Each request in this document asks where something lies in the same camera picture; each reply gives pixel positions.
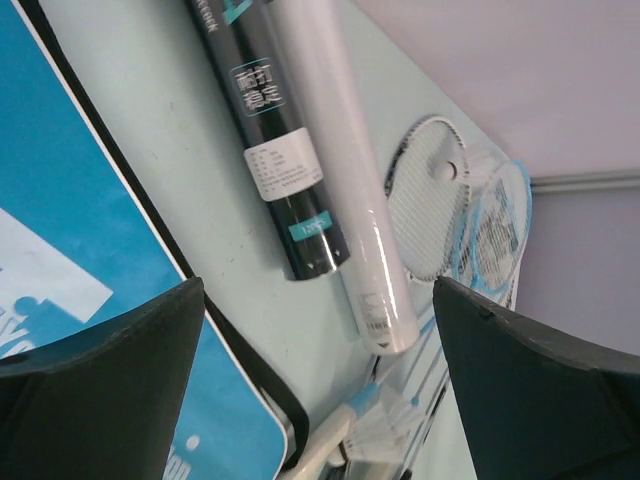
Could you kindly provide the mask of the black shuttlecock tube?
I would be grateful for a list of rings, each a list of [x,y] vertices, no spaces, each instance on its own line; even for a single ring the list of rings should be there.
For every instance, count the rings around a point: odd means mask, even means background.
[[[263,1],[190,1],[189,13],[288,262],[305,281],[350,252]]]

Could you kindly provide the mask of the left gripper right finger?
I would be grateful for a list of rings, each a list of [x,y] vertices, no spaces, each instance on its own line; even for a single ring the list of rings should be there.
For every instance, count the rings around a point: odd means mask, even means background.
[[[480,479],[636,479],[639,358],[440,277],[436,323]]]

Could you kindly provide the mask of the white shuttlecock tube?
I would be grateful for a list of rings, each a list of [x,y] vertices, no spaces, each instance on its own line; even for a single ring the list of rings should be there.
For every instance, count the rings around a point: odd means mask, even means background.
[[[350,259],[343,283],[366,348],[408,350],[418,320],[334,1],[273,1],[269,11],[317,149]]]

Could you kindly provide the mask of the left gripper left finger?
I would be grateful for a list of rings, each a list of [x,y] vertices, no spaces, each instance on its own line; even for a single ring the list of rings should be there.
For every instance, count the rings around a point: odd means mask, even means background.
[[[1,362],[4,479],[159,479],[202,331],[193,277]]]

